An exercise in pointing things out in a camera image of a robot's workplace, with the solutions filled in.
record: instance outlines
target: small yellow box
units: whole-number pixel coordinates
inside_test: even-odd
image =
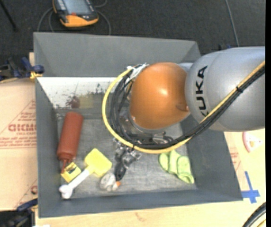
[[[80,173],[81,169],[74,162],[71,162],[67,167],[65,167],[64,172],[61,173],[61,176],[66,182],[69,183]]]

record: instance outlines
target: orange device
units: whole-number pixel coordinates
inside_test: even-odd
[[[53,0],[53,8],[60,22],[68,28],[92,25],[99,19],[90,0]]]

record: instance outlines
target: black cable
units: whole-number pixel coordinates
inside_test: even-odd
[[[5,12],[7,18],[9,19],[9,22],[11,23],[13,31],[18,31],[18,27],[17,27],[16,23],[13,21],[11,15],[9,14],[3,0],[0,0],[0,5],[1,5],[3,11]]]

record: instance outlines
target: cardboard sheet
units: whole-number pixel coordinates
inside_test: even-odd
[[[0,83],[0,211],[36,197],[35,84]]]

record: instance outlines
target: green cloth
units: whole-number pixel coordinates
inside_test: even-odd
[[[177,175],[186,183],[194,183],[194,177],[191,174],[190,161],[187,156],[181,156],[175,150],[161,153],[159,155],[161,167],[168,173]]]

